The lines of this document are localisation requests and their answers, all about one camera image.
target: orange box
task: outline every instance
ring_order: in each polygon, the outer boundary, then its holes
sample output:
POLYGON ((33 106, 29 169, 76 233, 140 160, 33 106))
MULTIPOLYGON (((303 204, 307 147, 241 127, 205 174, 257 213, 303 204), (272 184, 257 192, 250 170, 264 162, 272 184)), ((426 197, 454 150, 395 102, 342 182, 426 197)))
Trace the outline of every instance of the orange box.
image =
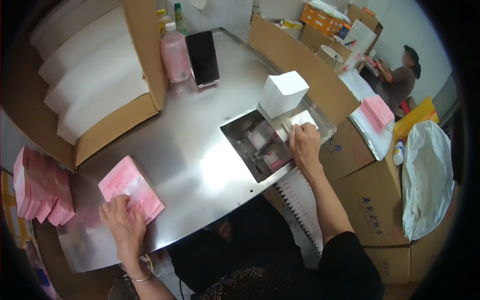
POLYGON ((339 32, 344 22, 342 19, 332 18, 324 12, 316 10, 309 4, 305 5, 300 20, 326 36, 333 36, 339 32))

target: white bottle cap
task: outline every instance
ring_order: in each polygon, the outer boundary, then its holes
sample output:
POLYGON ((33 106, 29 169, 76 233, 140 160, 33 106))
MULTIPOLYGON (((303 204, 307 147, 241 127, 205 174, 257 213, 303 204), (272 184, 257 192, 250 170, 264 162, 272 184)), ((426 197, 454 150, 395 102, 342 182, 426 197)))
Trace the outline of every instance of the white bottle cap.
POLYGON ((165 24, 165 29, 167 31, 174 31, 175 29, 177 29, 177 25, 175 24, 175 22, 169 22, 165 24))

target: dark hair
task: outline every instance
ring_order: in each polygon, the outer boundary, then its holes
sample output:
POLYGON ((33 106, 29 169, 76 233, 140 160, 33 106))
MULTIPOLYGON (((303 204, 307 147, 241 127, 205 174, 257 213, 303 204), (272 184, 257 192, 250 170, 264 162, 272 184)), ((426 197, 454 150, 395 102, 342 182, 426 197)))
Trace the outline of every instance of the dark hair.
POLYGON ((413 48, 411 48, 407 45, 405 45, 404 48, 405 48, 405 51, 410 56, 410 58, 412 58, 413 62, 415 63, 413 66, 411 66, 411 68, 413 70, 413 73, 415 74, 415 78, 419 79, 420 78, 420 72, 421 72, 421 67, 420 67, 420 64, 419 64, 419 55, 416 53, 416 51, 413 48))

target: pink liquid bottle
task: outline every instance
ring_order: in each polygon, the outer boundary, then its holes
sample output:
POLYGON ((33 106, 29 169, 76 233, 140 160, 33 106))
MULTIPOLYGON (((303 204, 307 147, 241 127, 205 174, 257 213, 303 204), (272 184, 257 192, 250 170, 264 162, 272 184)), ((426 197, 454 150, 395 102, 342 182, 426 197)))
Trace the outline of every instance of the pink liquid bottle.
POLYGON ((167 70, 167 76, 172 82, 188 79, 191 68, 185 36, 176 28, 174 22, 165 24, 167 32, 160 45, 163 64, 167 70))

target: hand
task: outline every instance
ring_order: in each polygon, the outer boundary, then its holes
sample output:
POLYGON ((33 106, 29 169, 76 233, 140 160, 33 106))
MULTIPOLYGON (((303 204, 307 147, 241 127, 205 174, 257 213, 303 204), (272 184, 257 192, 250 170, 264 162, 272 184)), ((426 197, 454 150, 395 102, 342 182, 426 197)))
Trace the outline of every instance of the hand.
POLYGON ((318 152, 320 151, 320 134, 315 125, 295 124, 290 129, 290 150, 293 159, 307 180, 314 179, 323 170, 318 152))
POLYGON ((134 221, 127 215, 129 196, 122 195, 112 198, 98 208, 100 219, 108 226, 117 245, 117 258, 122 262, 129 275, 133 278, 142 276, 140 270, 140 248, 145 235, 145 217, 134 207, 134 221))

